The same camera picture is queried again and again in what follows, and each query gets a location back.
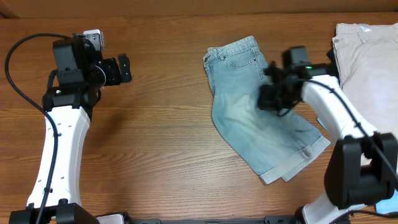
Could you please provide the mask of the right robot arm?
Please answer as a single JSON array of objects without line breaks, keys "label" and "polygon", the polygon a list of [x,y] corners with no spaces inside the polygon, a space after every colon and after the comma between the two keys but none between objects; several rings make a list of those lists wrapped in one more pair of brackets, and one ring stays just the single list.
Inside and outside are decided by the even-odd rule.
[{"label": "right robot arm", "polygon": [[367,206],[390,199],[397,190],[397,139],[380,133],[342,92],[326,63],[312,64],[305,47],[282,54],[283,67],[265,69],[268,85],[259,89],[261,110],[285,116],[298,103],[308,104],[335,142],[324,175],[324,193],[294,215],[266,216],[265,223],[349,223]]}]

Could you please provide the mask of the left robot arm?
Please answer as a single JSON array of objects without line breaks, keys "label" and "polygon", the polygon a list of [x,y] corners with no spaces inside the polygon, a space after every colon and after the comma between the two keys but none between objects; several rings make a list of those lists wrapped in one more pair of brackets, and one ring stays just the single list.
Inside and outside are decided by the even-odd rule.
[{"label": "left robot arm", "polygon": [[26,208],[13,211],[10,223],[131,223],[126,212],[94,216],[81,206],[80,168],[85,136],[93,108],[104,86],[132,80],[124,54],[103,58],[103,33],[87,30],[72,37],[56,34],[47,90],[38,105],[21,94],[45,116],[45,142],[37,180]]}]

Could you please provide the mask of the light blue denim shorts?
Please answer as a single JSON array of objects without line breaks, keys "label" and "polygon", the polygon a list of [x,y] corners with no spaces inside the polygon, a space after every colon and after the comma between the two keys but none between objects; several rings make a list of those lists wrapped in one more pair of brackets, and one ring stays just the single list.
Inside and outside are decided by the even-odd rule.
[{"label": "light blue denim shorts", "polygon": [[330,142],[302,116],[260,110],[259,88],[268,64],[253,36],[208,48],[203,64],[213,95],[211,117],[222,138],[270,184],[289,181]]}]

